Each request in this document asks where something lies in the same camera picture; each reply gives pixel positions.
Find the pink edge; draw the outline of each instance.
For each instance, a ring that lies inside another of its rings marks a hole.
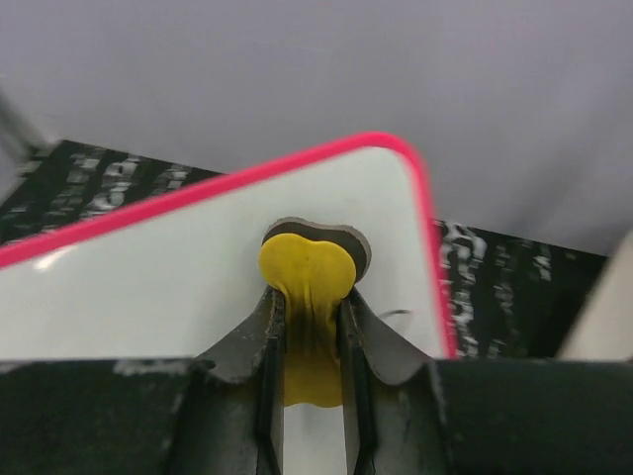
[[[450,358],[457,356],[457,340],[453,333],[446,297],[441,290],[444,270],[439,263],[439,236],[433,224],[433,206],[429,193],[428,176],[418,153],[403,140],[381,132],[358,134],[335,142],[293,153],[262,165],[254,166],[231,175],[211,178],[167,195],[128,205],[121,210],[89,221],[62,227],[53,232],[28,237],[22,241],[0,247],[0,269],[29,260],[65,245],[75,244],[105,233],[149,220],[165,213],[193,205],[203,200],[228,193],[237,188],[287,173],[318,161],[331,158],[356,148],[379,146],[391,149],[403,157],[413,175],[413,186],[420,212],[420,230],[427,235],[427,253],[432,255],[430,269],[435,275],[435,305],[444,333],[444,348]]]

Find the yellow object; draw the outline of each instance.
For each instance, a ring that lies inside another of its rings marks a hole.
[[[262,244],[259,268],[286,298],[284,405],[340,406],[336,310],[356,280],[352,257],[333,242],[280,234]]]

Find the gray wall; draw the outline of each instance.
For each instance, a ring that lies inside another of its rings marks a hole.
[[[494,231],[606,252],[633,218],[631,0],[8,0],[0,82],[66,138],[220,171],[394,132],[441,218]]]

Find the black speckled surface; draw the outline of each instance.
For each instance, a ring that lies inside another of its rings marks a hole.
[[[0,473],[162,473],[187,360],[0,363]]]
[[[218,175],[76,142],[25,166],[0,205],[0,244],[46,233]],[[438,222],[459,351],[552,356],[605,258]]]

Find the white background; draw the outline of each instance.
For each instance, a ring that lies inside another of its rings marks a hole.
[[[632,45],[630,0],[7,0],[0,83],[66,138],[219,171],[394,132],[441,218],[606,252]]]
[[[199,354],[255,308],[261,240],[292,216],[362,233],[372,258],[358,289],[369,306],[410,312],[388,323],[445,356],[407,172],[397,153],[363,147],[5,267],[0,360]],[[383,179],[395,190],[381,190]]]

